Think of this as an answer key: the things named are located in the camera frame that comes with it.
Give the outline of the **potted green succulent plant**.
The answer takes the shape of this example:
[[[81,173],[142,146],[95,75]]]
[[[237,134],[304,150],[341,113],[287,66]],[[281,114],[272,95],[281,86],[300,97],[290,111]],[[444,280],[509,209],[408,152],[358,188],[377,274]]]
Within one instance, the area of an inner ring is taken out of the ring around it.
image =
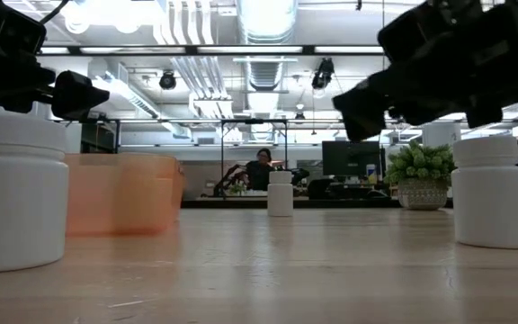
[[[411,141],[388,155],[385,181],[397,188],[400,205],[408,210],[434,211],[448,200],[455,169],[449,144],[429,147]]]

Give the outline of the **orange translucent plastic basket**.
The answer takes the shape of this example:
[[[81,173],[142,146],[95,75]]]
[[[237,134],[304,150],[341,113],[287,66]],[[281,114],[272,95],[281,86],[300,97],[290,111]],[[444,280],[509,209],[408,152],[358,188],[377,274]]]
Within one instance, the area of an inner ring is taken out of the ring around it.
[[[176,158],[141,153],[69,154],[65,162],[69,166],[69,237],[126,236],[116,234],[112,222],[115,191],[124,176],[171,179],[177,221],[184,175]]]

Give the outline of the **black shelf rack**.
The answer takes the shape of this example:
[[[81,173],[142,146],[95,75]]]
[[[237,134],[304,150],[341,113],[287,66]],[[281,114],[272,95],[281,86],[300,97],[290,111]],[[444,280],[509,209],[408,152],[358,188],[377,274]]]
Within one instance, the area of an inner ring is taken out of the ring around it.
[[[120,143],[120,120],[88,121],[82,124],[82,153],[117,154]]]

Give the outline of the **person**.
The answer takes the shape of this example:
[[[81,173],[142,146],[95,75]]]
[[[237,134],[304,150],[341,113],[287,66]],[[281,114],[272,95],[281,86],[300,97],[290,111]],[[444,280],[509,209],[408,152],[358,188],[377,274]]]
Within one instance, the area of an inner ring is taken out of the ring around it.
[[[272,166],[272,154],[268,148],[261,148],[256,159],[246,164],[247,188],[256,191],[267,191],[270,173],[276,168]]]

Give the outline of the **black metal rig frame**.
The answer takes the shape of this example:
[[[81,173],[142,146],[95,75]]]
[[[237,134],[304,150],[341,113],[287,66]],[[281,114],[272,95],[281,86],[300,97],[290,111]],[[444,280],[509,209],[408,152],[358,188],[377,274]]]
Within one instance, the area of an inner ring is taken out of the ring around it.
[[[247,63],[285,63],[301,56],[381,57],[386,55],[379,46],[371,45],[125,45],[125,46],[46,46],[40,57],[173,57],[218,58],[231,57]]]

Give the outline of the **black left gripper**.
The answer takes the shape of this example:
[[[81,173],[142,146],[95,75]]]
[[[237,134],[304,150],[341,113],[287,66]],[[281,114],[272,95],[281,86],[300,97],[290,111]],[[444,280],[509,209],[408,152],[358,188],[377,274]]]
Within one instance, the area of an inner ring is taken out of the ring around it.
[[[74,71],[61,72],[56,79],[55,71],[38,62],[0,58],[0,107],[8,112],[29,113],[35,101],[52,102],[56,117],[86,121],[89,112],[109,98],[109,91],[94,87],[90,78]]]

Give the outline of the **black computer monitor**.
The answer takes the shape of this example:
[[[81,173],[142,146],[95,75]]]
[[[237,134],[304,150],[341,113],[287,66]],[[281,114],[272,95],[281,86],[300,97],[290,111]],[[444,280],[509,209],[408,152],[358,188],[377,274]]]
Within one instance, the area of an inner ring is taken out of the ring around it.
[[[367,165],[378,175],[384,171],[384,152],[378,141],[323,141],[322,164],[325,176],[366,176]]]

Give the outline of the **black ceiling spot lamp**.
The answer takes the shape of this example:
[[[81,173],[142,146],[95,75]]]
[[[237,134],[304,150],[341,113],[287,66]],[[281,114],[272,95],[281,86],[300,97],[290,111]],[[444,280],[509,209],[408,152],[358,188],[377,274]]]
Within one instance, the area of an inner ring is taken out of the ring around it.
[[[332,76],[335,73],[335,65],[331,58],[322,58],[318,68],[312,79],[312,88],[314,90],[325,89],[332,81]]]
[[[159,79],[159,86],[163,90],[173,90],[176,87],[176,78],[173,70],[164,70]]]

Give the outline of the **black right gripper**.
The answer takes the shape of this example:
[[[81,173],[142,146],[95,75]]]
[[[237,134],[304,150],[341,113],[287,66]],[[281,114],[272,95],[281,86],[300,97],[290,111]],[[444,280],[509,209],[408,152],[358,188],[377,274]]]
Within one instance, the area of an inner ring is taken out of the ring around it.
[[[502,109],[518,100],[518,50],[501,40],[464,48],[437,40],[412,58],[393,63],[332,99],[351,142],[380,135],[384,112],[413,125],[449,113],[465,113],[471,128],[503,119]]]

